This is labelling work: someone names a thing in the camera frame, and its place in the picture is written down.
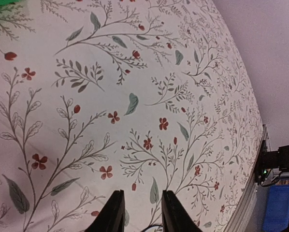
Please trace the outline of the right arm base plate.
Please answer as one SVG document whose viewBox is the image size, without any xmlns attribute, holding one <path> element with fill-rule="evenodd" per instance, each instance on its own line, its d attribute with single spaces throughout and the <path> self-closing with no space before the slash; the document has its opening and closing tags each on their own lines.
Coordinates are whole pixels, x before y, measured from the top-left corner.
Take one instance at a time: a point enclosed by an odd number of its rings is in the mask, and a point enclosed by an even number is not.
<svg viewBox="0 0 289 232">
<path fill-rule="evenodd" d="M 270 184 L 264 184 L 269 172 L 278 169 L 279 173 L 273 177 Z M 270 187 L 278 183 L 283 173 L 289 173 L 289 145 L 279 147 L 276 151 L 267 151 L 267 147 L 260 152 L 255 166 L 255 182 L 262 187 Z"/>
</svg>

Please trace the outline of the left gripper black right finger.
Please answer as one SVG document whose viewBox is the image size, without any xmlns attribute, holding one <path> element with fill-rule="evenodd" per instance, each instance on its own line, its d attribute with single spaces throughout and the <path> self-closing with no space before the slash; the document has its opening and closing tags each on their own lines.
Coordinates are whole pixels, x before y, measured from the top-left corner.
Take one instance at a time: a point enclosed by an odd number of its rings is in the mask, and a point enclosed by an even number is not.
<svg viewBox="0 0 289 232">
<path fill-rule="evenodd" d="M 171 190 L 164 190 L 161 199 L 164 232 L 202 232 Z"/>
</svg>

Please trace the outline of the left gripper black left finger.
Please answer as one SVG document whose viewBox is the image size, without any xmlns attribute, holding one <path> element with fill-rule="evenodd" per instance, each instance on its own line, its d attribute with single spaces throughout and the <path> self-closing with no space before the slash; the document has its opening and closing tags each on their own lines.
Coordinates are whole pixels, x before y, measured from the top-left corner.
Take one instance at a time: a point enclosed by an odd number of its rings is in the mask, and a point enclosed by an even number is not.
<svg viewBox="0 0 289 232">
<path fill-rule="evenodd" d="M 115 190 L 93 223 L 85 232 L 123 232 L 125 227 L 125 196 Z"/>
</svg>

